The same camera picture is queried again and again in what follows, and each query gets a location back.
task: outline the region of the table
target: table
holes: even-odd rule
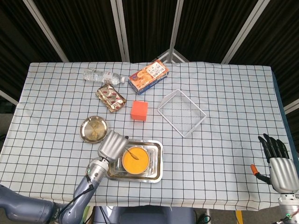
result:
[[[128,82],[116,86],[128,100],[116,113],[95,96],[101,84],[83,80],[85,68],[128,77],[145,65],[32,63],[1,152],[1,184],[25,196],[69,202],[100,145],[84,143],[79,127],[87,117],[99,115],[120,134],[160,141],[164,174],[162,181],[152,184],[104,178],[90,205],[223,210],[277,206],[279,195],[250,170],[254,163],[262,174],[269,174],[258,135],[279,137],[290,149],[270,67],[166,64],[169,77],[142,95],[136,95]],[[163,96],[175,89],[207,114],[186,139],[157,113]],[[134,100],[149,103],[146,122],[130,118]]]

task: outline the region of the bottle label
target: bottle label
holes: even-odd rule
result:
[[[103,73],[103,81],[104,81],[104,83],[111,84],[111,82],[112,82],[112,72],[105,71]]]

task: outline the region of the round metal dish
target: round metal dish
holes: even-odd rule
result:
[[[107,122],[99,116],[86,118],[80,126],[81,138],[89,143],[101,142],[106,137],[107,132]]]

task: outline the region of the spoon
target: spoon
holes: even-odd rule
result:
[[[133,157],[133,159],[139,160],[139,158],[137,156],[135,156],[133,153],[131,153],[127,148],[126,148],[126,150],[130,153],[130,155]]]

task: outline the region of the orange cube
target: orange cube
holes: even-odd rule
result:
[[[134,120],[146,120],[146,115],[148,113],[148,102],[144,101],[134,101],[132,110],[131,110],[131,118]]]

